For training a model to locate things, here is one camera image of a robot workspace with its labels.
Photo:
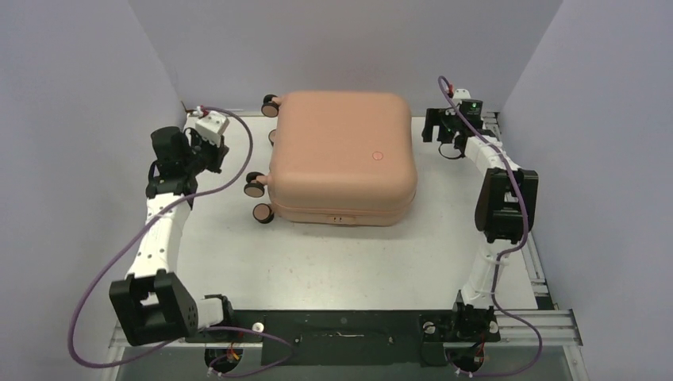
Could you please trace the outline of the pink suitcase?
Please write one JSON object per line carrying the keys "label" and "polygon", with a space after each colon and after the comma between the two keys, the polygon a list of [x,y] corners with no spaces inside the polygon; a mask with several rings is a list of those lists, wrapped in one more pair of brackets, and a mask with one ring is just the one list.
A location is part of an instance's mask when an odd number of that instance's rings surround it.
{"label": "pink suitcase", "polygon": [[268,94],[260,108],[276,120],[267,172],[250,172],[252,211],[299,223],[390,226],[417,192],[411,110],[387,92],[298,90]]}

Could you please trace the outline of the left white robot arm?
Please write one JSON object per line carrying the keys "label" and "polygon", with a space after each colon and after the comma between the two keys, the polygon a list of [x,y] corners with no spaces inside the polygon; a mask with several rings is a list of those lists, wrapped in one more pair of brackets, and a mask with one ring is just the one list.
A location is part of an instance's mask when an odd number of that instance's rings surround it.
{"label": "left white robot arm", "polygon": [[206,332],[227,341],[237,329],[231,305],[221,294],[194,298],[176,274],[183,228],[193,209],[196,177],[218,173],[229,149],[224,129],[179,127],[157,129],[151,135],[156,155],[145,189],[147,221],[134,261],[123,280],[110,285],[109,296],[117,319],[132,346],[172,341]]}

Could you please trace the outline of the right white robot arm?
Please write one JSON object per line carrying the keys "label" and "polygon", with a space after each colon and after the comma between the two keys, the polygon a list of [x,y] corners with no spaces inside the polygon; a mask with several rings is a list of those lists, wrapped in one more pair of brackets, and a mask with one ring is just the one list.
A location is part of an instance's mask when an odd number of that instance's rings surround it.
{"label": "right white robot arm", "polygon": [[[510,253],[522,248],[533,227],[539,184],[537,172],[515,164],[497,135],[485,129],[482,105],[462,99],[452,107],[428,108],[421,133],[424,142],[452,144],[483,174],[474,216],[483,242],[448,319],[451,335],[465,341],[497,336],[493,298]],[[504,242],[513,248],[503,248]]]}

